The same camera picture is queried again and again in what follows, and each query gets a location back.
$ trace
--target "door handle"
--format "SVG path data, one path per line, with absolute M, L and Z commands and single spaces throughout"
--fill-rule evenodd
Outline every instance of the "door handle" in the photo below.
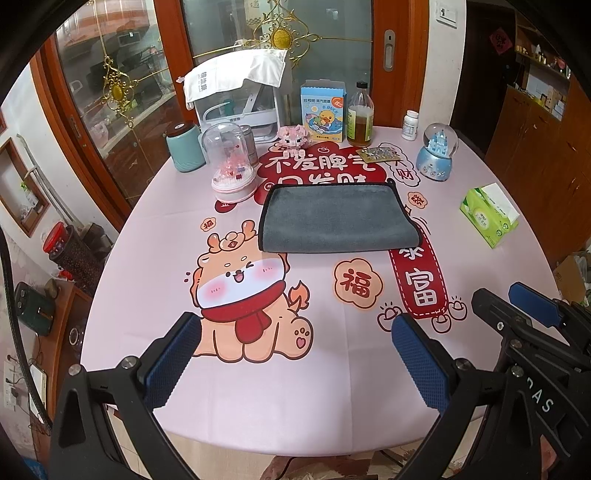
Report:
M 384 70 L 391 72 L 394 70 L 394 47 L 396 45 L 396 33 L 394 30 L 384 32 Z
M 80 134 L 80 130 L 78 130 L 78 125 L 76 125 L 76 121 L 74 121 L 74 115 L 70 115 L 70 123 L 72 124 L 72 128 L 74 129 L 74 133 L 76 134 L 76 138 L 82 138 Z

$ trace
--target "cartoon dragon print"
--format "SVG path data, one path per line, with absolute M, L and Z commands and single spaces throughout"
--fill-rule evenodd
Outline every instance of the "cartoon dragon print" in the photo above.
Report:
M 202 340 L 193 356 L 254 363 L 274 353 L 292 360 L 304 357 L 314 330 L 298 313 L 308 307 L 310 291 L 300 281 L 285 293 L 287 254 L 260 251 L 252 220 L 222 239 L 212 233 L 207 244 L 190 289 L 203 316 Z

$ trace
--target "metal screw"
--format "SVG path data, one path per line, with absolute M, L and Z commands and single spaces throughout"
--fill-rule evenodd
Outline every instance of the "metal screw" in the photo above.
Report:
M 460 370 L 470 370 L 471 368 L 474 368 L 467 358 L 456 358 L 456 367 Z
M 138 362 L 138 358 L 136 356 L 130 355 L 130 356 L 126 356 L 122 361 L 121 361 L 121 366 L 123 368 L 125 368 L 126 370 L 129 370 L 130 368 L 135 367 L 135 364 Z
M 522 368 L 521 368 L 519 365 L 513 365 L 513 366 L 511 367 L 511 373 L 512 373 L 512 374 L 513 374 L 515 377 L 517 377 L 517 378 L 521 378 L 521 377 L 523 377 L 523 374 L 524 374 L 525 372 L 523 371 L 523 369 L 522 369 Z
M 71 376 L 74 376 L 74 375 L 78 375 L 80 373 L 80 370 L 82 370 L 82 367 L 80 366 L 80 364 L 74 364 L 68 369 L 68 373 Z

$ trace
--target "teal canister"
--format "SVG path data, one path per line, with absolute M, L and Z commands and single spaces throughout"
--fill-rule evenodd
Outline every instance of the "teal canister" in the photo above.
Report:
M 185 173 L 205 165 L 199 133 L 193 122 L 172 125 L 166 130 L 168 150 L 178 171 Z

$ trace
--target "oil bottle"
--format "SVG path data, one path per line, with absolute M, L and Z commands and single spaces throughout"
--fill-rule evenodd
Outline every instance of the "oil bottle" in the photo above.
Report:
M 357 91 L 351 97 L 347 111 L 347 140 L 356 147 L 367 147 L 373 129 L 374 102 L 369 97 L 368 83 L 357 82 Z

